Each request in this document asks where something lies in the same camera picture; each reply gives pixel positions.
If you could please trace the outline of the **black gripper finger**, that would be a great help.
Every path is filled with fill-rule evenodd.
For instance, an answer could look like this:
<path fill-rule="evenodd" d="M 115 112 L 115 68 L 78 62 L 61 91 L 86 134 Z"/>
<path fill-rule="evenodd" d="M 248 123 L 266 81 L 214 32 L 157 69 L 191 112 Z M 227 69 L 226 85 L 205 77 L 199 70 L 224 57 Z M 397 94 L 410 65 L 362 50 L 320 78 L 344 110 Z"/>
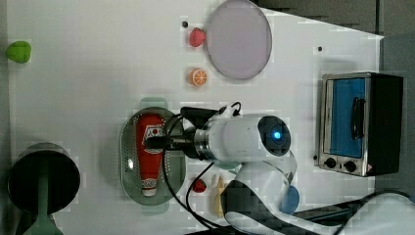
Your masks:
<path fill-rule="evenodd" d="M 144 141 L 147 149 L 164 149 L 167 146 L 167 138 L 165 136 L 153 136 Z"/>

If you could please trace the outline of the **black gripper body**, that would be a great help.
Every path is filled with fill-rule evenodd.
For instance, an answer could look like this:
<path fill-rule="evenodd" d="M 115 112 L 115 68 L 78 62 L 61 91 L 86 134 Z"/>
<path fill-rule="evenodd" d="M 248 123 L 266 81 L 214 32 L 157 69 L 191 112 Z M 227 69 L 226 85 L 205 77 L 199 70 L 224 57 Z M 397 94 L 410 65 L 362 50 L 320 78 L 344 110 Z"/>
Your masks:
<path fill-rule="evenodd" d="M 182 151 L 187 157 L 198 160 L 211 159 L 208 151 L 208 131 L 206 124 L 217 113 L 217 110 L 183 107 L 180 113 L 170 117 L 164 125 L 164 133 L 168 135 L 167 150 Z M 192 126 L 180 134 L 173 134 L 177 124 L 183 119 L 191 122 Z"/>

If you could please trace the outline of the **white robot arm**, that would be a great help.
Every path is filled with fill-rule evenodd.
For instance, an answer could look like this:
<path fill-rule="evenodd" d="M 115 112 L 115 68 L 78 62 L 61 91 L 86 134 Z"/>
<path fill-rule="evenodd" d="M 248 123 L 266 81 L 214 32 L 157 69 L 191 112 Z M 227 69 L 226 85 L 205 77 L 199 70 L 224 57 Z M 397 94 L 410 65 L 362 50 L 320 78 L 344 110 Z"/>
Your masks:
<path fill-rule="evenodd" d="M 323 225 L 281 212 L 297 170 L 291 134 L 280 118 L 239 116 L 184 107 L 192 126 L 181 135 L 165 133 L 145 141 L 148 149 L 180 150 L 192 159 L 237 162 L 242 166 L 220 194 L 225 220 L 255 235 L 414 235 L 414 203 L 401 192 L 373 193 L 358 201 L 351 217 Z"/>

